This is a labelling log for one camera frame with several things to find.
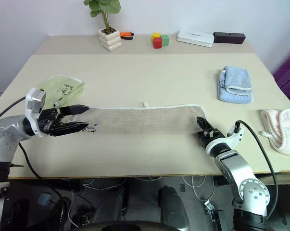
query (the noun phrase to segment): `pink towel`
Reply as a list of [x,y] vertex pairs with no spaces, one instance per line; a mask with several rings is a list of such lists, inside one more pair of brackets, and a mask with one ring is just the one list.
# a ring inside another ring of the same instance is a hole
[[262,136],[268,137],[278,152],[290,155],[290,109],[263,110],[260,116],[266,130]]

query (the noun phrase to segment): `green leaf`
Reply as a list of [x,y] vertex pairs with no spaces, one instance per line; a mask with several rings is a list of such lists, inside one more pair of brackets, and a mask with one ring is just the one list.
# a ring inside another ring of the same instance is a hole
[[97,10],[97,11],[91,11],[91,12],[90,12],[90,16],[94,18],[94,17],[96,17],[100,12],[101,12],[100,9]]
[[109,3],[112,0],[99,0],[99,1],[102,2],[103,4],[107,4],[107,3]]
[[84,5],[85,5],[85,6],[88,6],[90,1],[91,1],[91,0],[84,0]]
[[100,9],[99,2],[95,0],[90,1],[89,7],[91,8],[92,11],[97,11]]
[[106,13],[119,13],[120,12],[120,2],[119,0],[111,0],[109,3],[105,4],[99,0],[99,5],[101,10]]

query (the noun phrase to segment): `table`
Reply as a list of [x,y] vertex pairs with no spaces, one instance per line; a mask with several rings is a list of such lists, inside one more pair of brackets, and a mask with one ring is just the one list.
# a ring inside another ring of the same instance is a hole
[[[214,44],[212,48],[176,42],[153,49],[150,36],[123,41],[113,52],[103,49],[95,36],[50,37],[37,49],[0,98],[0,112],[51,76],[61,74],[85,82],[73,104],[93,107],[142,107],[200,104],[208,121],[224,134],[242,119],[256,132],[264,131],[261,110],[290,108],[274,78],[248,42]],[[246,68],[252,78],[254,101],[233,104],[218,100],[218,73],[225,65]],[[6,116],[24,113],[20,103]],[[290,156],[276,152],[265,137],[260,140],[275,171],[290,171]],[[220,174],[198,140],[190,135],[87,135],[34,137],[23,142],[34,169],[49,178]],[[255,173],[269,168],[256,141],[246,130],[236,150]],[[11,179],[32,178],[21,150],[11,168]]]

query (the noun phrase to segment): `wire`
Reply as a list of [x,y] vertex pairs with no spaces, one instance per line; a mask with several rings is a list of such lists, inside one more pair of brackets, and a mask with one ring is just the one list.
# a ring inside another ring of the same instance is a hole
[[31,164],[30,164],[30,162],[29,162],[29,159],[28,159],[28,156],[27,156],[27,153],[26,153],[26,151],[25,151],[25,149],[24,149],[24,147],[22,146],[22,144],[21,143],[19,143],[19,146],[20,146],[20,148],[21,148],[21,150],[23,151],[23,153],[24,153],[24,156],[25,156],[25,160],[26,160],[26,162],[27,162],[27,164],[28,164],[28,167],[30,168],[30,170],[32,171],[32,173],[40,180],[40,181],[42,181],[42,182],[44,182],[50,189],[52,189],[57,195],[58,195],[58,197],[60,198],[60,200],[61,200],[61,205],[62,205],[62,214],[61,214],[61,218],[60,218],[60,224],[61,224],[61,230],[63,231],[63,227],[64,227],[64,222],[63,222],[63,210],[64,210],[64,200],[63,200],[63,197],[62,197],[62,195],[55,189],[55,188],[53,188],[51,185],[49,185],[49,183],[45,180],[45,179],[43,179],[34,169],[33,169],[33,167],[31,166]]
[[80,198],[82,198],[83,200],[87,201],[88,204],[90,204],[90,206],[92,208],[92,211],[95,211],[95,207],[92,205],[92,203],[88,199],[86,199],[85,197],[83,197],[81,195],[78,195],[78,194],[75,194],[75,195],[78,196],[78,197],[80,197]]
[[72,191],[71,191],[71,194],[72,194],[72,200],[71,200],[71,204],[70,204],[69,211],[68,211],[68,219],[71,222],[71,224],[73,224],[74,226],[76,226],[78,228],[78,225],[76,225],[70,218],[70,211],[71,211],[73,200],[74,200],[74,193]]
[[272,178],[273,178],[273,182],[274,182],[274,186],[275,186],[276,194],[275,194],[275,198],[274,198],[273,206],[271,207],[271,210],[270,210],[270,212],[268,212],[268,215],[267,215],[267,219],[269,219],[270,216],[272,215],[272,213],[273,213],[273,211],[274,211],[274,209],[275,209],[275,207],[276,207],[277,201],[278,201],[278,183],[277,183],[277,179],[276,179],[276,176],[275,176],[275,172],[274,172],[274,170],[273,170],[273,167],[272,167],[272,165],[271,165],[271,162],[270,162],[270,160],[269,160],[269,157],[268,157],[267,154],[265,153],[265,150],[264,150],[262,144],[260,143],[259,138],[257,137],[257,135],[255,134],[255,132],[253,131],[253,129],[252,129],[252,128],[247,124],[247,123],[245,123],[245,122],[242,121],[242,120],[238,120],[238,121],[236,121],[235,129],[236,129],[236,128],[239,128],[240,123],[243,124],[243,125],[244,125],[244,126],[245,126],[249,131],[250,131],[250,133],[254,136],[254,138],[255,138],[255,140],[257,141],[257,144],[258,144],[258,146],[259,146],[259,148],[260,148],[260,150],[261,150],[261,152],[262,152],[262,154],[263,154],[264,157],[265,157],[265,160],[266,160],[266,162],[267,162],[267,164],[268,164],[268,166],[269,166],[269,169],[270,169],[270,171],[271,171],[271,174],[272,174]]
[[83,185],[90,185],[90,184],[92,184],[94,181],[95,181],[95,179],[92,179],[92,181],[91,181],[90,183],[86,183],[86,184],[85,184],[85,183],[83,182],[83,180],[82,180],[82,184],[83,184]]
[[[183,176],[181,176],[181,177],[182,177],[183,181],[184,181],[188,186],[193,187],[192,185],[190,185],[189,183],[186,182],[186,180],[184,179]],[[199,185],[194,186],[194,188],[199,188],[199,187],[201,187],[205,180],[206,180],[206,176],[203,176],[202,182],[201,182]]]
[[152,181],[156,181],[156,180],[159,180],[159,179],[161,179],[162,177],[158,177],[158,178],[156,178],[156,179],[151,179],[150,177],[150,179],[151,180],[144,180],[144,179],[141,179],[141,178],[138,178],[138,177],[134,177],[135,179],[138,179],[138,180],[141,180],[141,181],[145,181],[145,182],[152,182]]
[[200,200],[200,201],[208,201],[208,200],[210,200],[210,199],[213,197],[214,192],[215,192],[213,175],[212,175],[212,188],[213,188],[213,191],[212,191],[211,196],[210,196],[208,199],[203,200],[203,199],[199,198],[199,196],[197,195],[197,193],[196,193],[196,191],[195,191],[195,186],[194,186],[194,180],[193,180],[193,177],[192,177],[192,188],[193,188],[194,194],[195,194],[195,196],[197,197],[198,200]]
[[5,110],[3,110],[1,113],[0,113],[0,118],[3,114],[5,114],[6,112],[8,112],[12,107],[14,107],[16,104],[18,104],[19,102],[23,101],[25,99],[25,97],[15,101],[13,104],[11,104],[9,107],[7,107]]
[[107,187],[107,188],[104,188],[104,189],[94,188],[94,187],[91,187],[91,186],[88,186],[88,185],[85,185],[85,184],[82,184],[82,185],[83,185],[84,187],[86,187],[86,188],[90,188],[90,189],[95,189],[95,190],[103,191],[103,190],[112,189],[112,188],[114,188],[114,187],[117,187],[117,186],[119,186],[119,185],[122,185],[122,184],[124,184],[125,182],[126,182],[126,178],[125,178],[125,180],[124,180],[123,182],[121,182],[120,184],[117,184],[117,185],[114,185],[114,186],[110,186],[110,187]]

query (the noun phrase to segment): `yellow block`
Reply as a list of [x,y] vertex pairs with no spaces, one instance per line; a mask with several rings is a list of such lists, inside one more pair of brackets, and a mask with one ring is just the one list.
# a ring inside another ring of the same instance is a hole
[[159,37],[161,37],[161,34],[158,33],[158,32],[154,32],[153,35],[152,35],[151,41],[153,42],[154,38],[159,38]]

